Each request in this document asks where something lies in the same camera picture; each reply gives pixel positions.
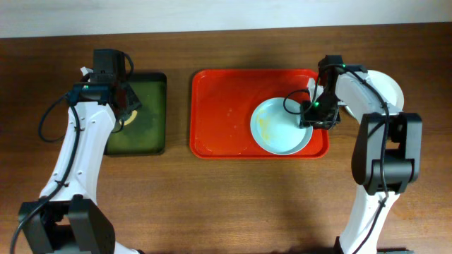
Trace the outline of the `yellow green sponge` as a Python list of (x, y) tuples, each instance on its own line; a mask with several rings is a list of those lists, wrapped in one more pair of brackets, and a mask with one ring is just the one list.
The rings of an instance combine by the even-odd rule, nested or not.
[(135, 120), (137, 117), (138, 112), (136, 110), (133, 110), (125, 119), (122, 119), (120, 121), (121, 124), (124, 124), (125, 126), (129, 125), (131, 122)]

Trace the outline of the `light blue plate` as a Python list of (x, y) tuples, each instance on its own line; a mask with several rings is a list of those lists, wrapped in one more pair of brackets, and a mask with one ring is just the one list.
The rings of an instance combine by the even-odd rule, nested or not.
[(260, 103), (251, 115), (250, 131), (254, 141), (266, 152), (274, 155), (293, 155), (310, 142), (314, 129), (300, 127), (300, 115), (290, 114), (300, 103), (274, 97)]

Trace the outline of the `cream white plate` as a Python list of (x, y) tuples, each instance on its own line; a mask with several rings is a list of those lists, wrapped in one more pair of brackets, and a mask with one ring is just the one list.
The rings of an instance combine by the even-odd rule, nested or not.
[[(403, 110), (404, 96), (400, 86), (385, 73), (367, 70), (356, 71), (356, 74), (378, 92), (382, 100), (387, 103), (388, 115), (398, 115)], [(386, 114), (382, 103), (376, 94), (363, 85), (356, 75), (340, 74), (336, 95), (343, 101), (347, 111), (359, 122), (364, 114)]]

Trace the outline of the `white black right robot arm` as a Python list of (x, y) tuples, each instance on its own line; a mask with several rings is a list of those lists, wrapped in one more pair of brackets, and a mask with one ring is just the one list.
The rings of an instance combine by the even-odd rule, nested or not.
[(420, 172), (422, 120), (391, 104), (360, 65), (319, 63), (312, 102), (300, 107), (301, 127), (329, 130), (339, 123), (344, 102), (359, 122), (352, 154), (357, 192), (349, 221), (335, 240), (336, 253), (376, 253), (377, 242), (394, 203)]

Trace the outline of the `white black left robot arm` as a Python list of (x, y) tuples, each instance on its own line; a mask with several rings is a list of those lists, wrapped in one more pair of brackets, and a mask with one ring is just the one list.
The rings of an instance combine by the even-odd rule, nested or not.
[(38, 200), (22, 203), (10, 251), (23, 233), (33, 253), (134, 253), (116, 240), (96, 193), (109, 136), (141, 103), (119, 81), (76, 83), (61, 100), (69, 119), (58, 160)]

